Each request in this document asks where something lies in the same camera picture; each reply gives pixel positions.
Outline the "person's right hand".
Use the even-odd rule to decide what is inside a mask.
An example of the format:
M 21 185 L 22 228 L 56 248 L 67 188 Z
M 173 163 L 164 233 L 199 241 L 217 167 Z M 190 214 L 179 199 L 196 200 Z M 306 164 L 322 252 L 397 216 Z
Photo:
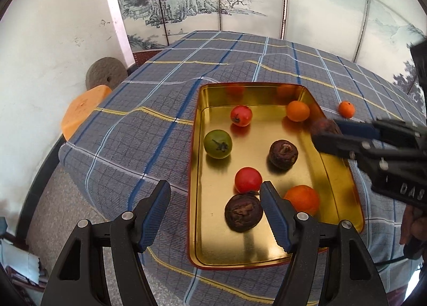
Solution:
M 402 217 L 400 244 L 408 244 L 411 238 L 426 241 L 427 221 L 426 217 L 416 218 L 415 208 L 411 205 L 406 205 Z

